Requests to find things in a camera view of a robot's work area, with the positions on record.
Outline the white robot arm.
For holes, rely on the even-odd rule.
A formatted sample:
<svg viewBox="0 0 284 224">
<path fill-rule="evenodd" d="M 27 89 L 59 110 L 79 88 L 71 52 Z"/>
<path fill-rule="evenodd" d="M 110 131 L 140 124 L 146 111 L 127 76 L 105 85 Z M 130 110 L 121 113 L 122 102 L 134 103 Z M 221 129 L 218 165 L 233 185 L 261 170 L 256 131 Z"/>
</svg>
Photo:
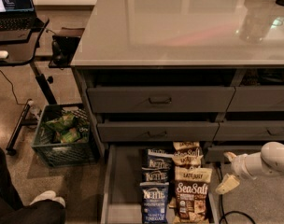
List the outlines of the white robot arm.
<svg viewBox="0 0 284 224">
<path fill-rule="evenodd" d="M 256 153 L 235 155 L 225 152 L 224 156 L 229 160 L 232 172 L 217 185 L 215 191 L 219 195 L 237 188 L 241 179 L 284 175 L 284 145 L 279 142 L 268 142 Z"/>
</svg>

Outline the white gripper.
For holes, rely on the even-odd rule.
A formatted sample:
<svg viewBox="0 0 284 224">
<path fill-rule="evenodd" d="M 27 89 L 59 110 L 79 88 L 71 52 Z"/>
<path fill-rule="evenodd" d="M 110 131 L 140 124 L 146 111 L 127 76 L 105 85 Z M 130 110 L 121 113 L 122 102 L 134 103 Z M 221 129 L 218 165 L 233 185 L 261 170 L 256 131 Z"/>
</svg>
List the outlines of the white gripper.
<svg viewBox="0 0 284 224">
<path fill-rule="evenodd" d="M 251 175 L 246 168 L 247 154 L 236 156 L 233 152 L 225 152 L 224 156 L 231 163 L 232 171 L 238 178 L 251 178 Z M 240 184 L 240 180 L 235 175 L 226 174 L 222 181 L 216 187 L 215 191 L 219 195 L 223 195 L 237 188 Z"/>
</svg>

